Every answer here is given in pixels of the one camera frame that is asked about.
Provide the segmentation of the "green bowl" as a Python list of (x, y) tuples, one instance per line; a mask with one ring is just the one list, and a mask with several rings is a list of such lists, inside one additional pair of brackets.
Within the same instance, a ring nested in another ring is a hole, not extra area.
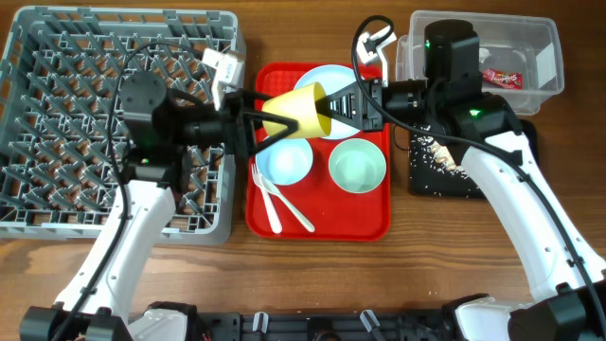
[(386, 158), (382, 150), (368, 140), (347, 139), (330, 153), (329, 173), (340, 189), (354, 194), (368, 193), (385, 178)]

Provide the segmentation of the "yellow plastic cup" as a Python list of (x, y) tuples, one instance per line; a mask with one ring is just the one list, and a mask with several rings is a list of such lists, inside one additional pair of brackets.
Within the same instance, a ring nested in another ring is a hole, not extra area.
[(262, 111), (295, 120), (298, 128), (289, 138), (325, 137), (331, 133), (332, 119), (316, 108), (316, 102), (325, 97), (323, 86), (314, 82), (265, 101)]

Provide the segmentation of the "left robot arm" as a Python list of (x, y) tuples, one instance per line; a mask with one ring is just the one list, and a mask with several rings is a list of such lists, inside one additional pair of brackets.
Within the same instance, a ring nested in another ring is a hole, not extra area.
[(258, 111), (263, 94), (238, 90), (204, 104), (168, 88), (151, 71), (122, 82), (123, 121), (134, 140), (117, 173), (110, 216), (79, 272), (49, 308), (30, 307), (23, 340), (208, 340), (196, 306), (158, 301), (131, 322), (136, 285), (161, 230), (185, 193), (192, 162), (188, 147), (223, 144), (250, 157), (294, 135), (299, 123)]

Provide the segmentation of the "white napkin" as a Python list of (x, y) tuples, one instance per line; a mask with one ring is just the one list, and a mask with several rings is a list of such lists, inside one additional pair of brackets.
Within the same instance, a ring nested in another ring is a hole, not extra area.
[(490, 52), (487, 48), (484, 48), (484, 47), (479, 48), (479, 62), (484, 63), (489, 56), (490, 56)]

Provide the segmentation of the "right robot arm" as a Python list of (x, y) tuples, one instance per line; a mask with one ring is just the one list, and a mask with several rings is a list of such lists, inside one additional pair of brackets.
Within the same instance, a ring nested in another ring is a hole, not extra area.
[(482, 88), (479, 38), (447, 19), (424, 30), (425, 77), (356, 79), (320, 99), (319, 113), (366, 132), (385, 123), (430, 136), (483, 192), (526, 272), (532, 301), (466, 296), (442, 309), (445, 340), (601, 340), (605, 261), (546, 183), (521, 120)]

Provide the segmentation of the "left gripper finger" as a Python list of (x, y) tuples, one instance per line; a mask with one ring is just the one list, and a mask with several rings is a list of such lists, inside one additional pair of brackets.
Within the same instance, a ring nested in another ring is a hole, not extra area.
[(241, 101), (243, 105), (254, 105), (257, 101), (264, 102), (272, 98), (273, 96), (260, 92), (245, 89), (241, 90)]
[(241, 113), (241, 156), (250, 158), (297, 132), (295, 119), (254, 109)]

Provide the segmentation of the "red snack wrapper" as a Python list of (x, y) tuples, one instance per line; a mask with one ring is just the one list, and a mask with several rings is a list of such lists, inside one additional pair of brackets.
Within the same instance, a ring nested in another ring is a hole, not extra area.
[(523, 75), (518, 72), (505, 72), (488, 68), (482, 71), (482, 77), (484, 81), (495, 84), (504, 89), (523, 89)]

